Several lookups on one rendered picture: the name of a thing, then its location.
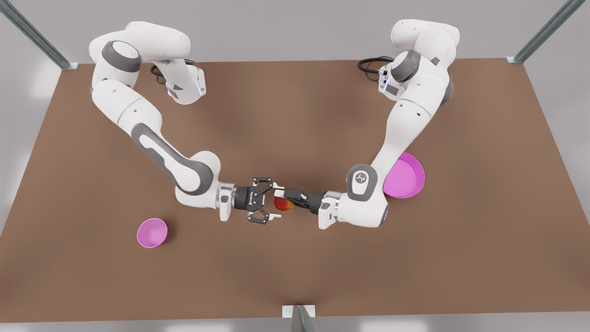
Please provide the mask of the pink bowl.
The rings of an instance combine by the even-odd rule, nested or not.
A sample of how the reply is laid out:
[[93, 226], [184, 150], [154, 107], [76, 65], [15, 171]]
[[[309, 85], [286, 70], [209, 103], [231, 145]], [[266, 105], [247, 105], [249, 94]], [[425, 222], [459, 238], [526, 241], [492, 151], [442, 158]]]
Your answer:
[[168, 237], [168, 225], [159, 218], [144, 221], [137, 230], [137, 241], [144, 248], [160, 246]]

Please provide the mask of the silver frame post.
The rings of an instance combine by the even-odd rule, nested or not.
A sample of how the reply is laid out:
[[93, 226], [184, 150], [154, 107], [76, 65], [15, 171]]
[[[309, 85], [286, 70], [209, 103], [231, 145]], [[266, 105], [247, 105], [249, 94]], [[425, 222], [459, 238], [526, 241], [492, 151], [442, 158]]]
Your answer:
[[0, 0], [0, 12], [61, 70], [78, 69], [79, 63], [66, 59], [9, 0]]
[[509, 64], [523, 64], [539, 47], [546, 42], [555, 31], [563, 25], [567, 19], [579, 7], [584, 4], [586, 0], [566, 0], [552, 17], [544, 24], [542, 28], [512, 57], [506, 57]]
[[316, 317], [315, 305], [283, 305], [282, 317], [291, 319], [290, 332], [318, 332], [312, 320]]

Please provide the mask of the pink plate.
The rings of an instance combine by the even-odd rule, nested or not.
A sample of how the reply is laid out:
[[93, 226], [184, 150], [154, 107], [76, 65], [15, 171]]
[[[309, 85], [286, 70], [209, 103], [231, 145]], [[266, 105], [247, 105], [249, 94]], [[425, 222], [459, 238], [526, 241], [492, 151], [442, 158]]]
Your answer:
[[404, 152], [387, 175], [383, 192], [394, 198], [410, 198], [418, 194], [425, 184], [425, 171], [413, 155]]

